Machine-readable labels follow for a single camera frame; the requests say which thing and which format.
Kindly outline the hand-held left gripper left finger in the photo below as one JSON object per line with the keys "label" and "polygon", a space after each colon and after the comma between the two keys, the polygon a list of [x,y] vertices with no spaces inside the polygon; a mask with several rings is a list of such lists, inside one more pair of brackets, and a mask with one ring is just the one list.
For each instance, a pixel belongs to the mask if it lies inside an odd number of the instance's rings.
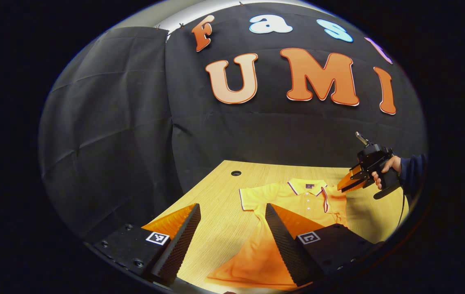
{"label": "hand-held left gripper left finger", "polygon": [[133,276],[171,286],[200,220],[200,205],[193,203],[141,227],[125,224],[91,247]]}

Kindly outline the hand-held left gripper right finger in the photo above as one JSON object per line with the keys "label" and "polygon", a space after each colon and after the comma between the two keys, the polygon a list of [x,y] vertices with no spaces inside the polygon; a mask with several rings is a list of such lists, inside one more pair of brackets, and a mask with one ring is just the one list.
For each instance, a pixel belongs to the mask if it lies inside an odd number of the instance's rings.
{"label": "hand-held left gripper right finger", "polygon": [[266,205],[265,219],[297,286],[343,272],[382,245],[339,223],[323,226],[273,203]]}

